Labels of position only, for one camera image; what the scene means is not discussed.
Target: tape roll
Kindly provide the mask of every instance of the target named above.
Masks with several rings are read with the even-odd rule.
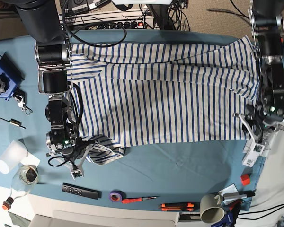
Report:
[[[122,201],[122,192],[121,191],[111,191],[109,194],[109,199],[112,202],[121,202]]]

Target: glass bottle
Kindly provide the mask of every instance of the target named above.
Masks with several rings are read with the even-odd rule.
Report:
[[[31,192],[39,181],[39,174],[32,166],[22,166],[14,175],[10,187],[10,195],[4,201],[2,208],[9,210],[15,199],[23,197]]]

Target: red screwdriver handle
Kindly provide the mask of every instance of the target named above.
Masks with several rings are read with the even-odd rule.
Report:
[[[128,204],[128,203],[132,203],[132,202],[142,202],[142,197],[122,200],[123,204]]]

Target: keychain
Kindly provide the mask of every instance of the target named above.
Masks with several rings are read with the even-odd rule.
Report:
[[[24,91],[17,89],[13,96],[21,110],[24,111],[27,116],[29,116],[33,111],[26,106]]]

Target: blue and white striped fabric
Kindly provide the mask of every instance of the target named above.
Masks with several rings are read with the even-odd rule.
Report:
[[[247,37],[228,46],[74,44],[72,59],[84,103],[80,135],[108,148],[89,161],[108,163],[129,146],[248,137],[233,117],[257,96]]]

